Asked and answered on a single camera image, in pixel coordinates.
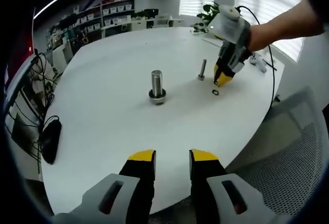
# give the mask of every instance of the metal bolt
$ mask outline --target metal bolt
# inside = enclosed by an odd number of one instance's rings
[[[204,59],[204,61],[202,62],[201,72],[197,76],[197,78],[201,81],[205,78],[204,73],[205,73],[205,69],[206,69],[206,64],[207,64],[207,60]]]
[[[155,97],[162,95],[162,72],[159,70],[152,72],[152,93]]]
[[[159,105],[165,102],[166,91],[162,88],[162,72],[155,70],[152,72],[152,89],[149,92],[152,103]]]

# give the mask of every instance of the white table surface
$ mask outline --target white table surface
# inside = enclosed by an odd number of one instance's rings
[[[219,48],[190,30],[122,33],[88,44],[73,57],[47,114],[58,115],[63,125],[55,163],[42,160],[55,214],[73,210],[89,188],[119,173],[129,155],[150,148],[157,153],[151,213],[157,212],[190,195],[191,148],[216,154],[226,167],[251,139],[270,105],[271,68],[264,74],[246,62],[215,96]],[[199,81],[203,59],[206,77]],[[277,92],[284,65],[275,67]],[[162,106],[148,96],[155,69],[162,71],[167,91]]]

